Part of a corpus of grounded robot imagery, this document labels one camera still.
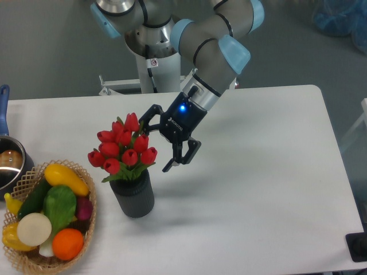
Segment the light blue joint cap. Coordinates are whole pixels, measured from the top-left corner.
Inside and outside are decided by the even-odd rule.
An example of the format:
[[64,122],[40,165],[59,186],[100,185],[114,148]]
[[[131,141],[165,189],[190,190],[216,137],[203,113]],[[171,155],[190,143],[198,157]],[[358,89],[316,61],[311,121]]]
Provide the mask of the light blue joint cap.
[[170,42],[174,49],[179,53],[179,41],[181,39],[182,33],[184,32],[185,28],[188,24],[193,22],[190,19],[182,19],[178,21],[172,28],[171,35],[170,35]]
[[95,3],[91,5],[91,12],[97,24],[100,26],[103,32],[109,36],[109,38],[121,36],[121,34],[111,25],[103,13],[98,9]]
[[264,7],[259,0],[251,0],[253,7],[253,24],[250,32],[257,29],[264,22]]
[[251,58],[250,52],[229,35],[220,38],[218,44],[228,64],[237,74],[240,74]]

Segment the black cable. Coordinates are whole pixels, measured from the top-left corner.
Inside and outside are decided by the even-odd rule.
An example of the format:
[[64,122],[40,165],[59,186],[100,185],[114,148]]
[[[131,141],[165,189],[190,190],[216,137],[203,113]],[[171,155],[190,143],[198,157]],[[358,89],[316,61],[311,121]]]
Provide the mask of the black cable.
[[360,271],[358,271],[355,275],[362,275],[362,273],[364,273],[365,271],[367,271],[367,268],[363,268]]

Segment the black vase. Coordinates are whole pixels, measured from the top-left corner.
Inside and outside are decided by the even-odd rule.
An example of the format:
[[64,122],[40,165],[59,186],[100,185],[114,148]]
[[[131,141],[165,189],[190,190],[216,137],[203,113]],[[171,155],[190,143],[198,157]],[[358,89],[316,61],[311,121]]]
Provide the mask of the black vase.
[[112,180],[110,186],[126,216],[140,218],[153,209],[154,194],[147,169],[136,180]]

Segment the white table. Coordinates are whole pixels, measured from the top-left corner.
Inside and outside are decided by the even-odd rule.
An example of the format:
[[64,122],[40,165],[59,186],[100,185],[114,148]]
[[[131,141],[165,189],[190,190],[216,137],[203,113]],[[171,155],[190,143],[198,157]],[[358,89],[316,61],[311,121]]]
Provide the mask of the white table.
[[[65,274],[297,274],[360,269],[345,241],[363,228],[320,90],[227,91],[193,132],[193,161],[161,169],[171,145],[155,132],[153,211],[127,218],[87,153],[117,116],[164,110],[176,94],[9,102],[10,135],[35,163],[69,159],[95,180],[92,243]],[[5,204],[0,204],[0,214]],[[5,256],[1,273],[14,274]]]

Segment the cooking pot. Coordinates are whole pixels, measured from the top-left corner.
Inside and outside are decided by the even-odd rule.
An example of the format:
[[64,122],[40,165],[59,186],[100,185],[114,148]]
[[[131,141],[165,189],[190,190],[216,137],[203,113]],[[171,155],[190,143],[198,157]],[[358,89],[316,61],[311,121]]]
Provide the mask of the cooking pot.
[[13,192],[18,180],[32,169],[34,163],[23,145],[9,136],[6,112],[10,88],[2,85],[0,90],[0,200],[4,200],[4,195]]

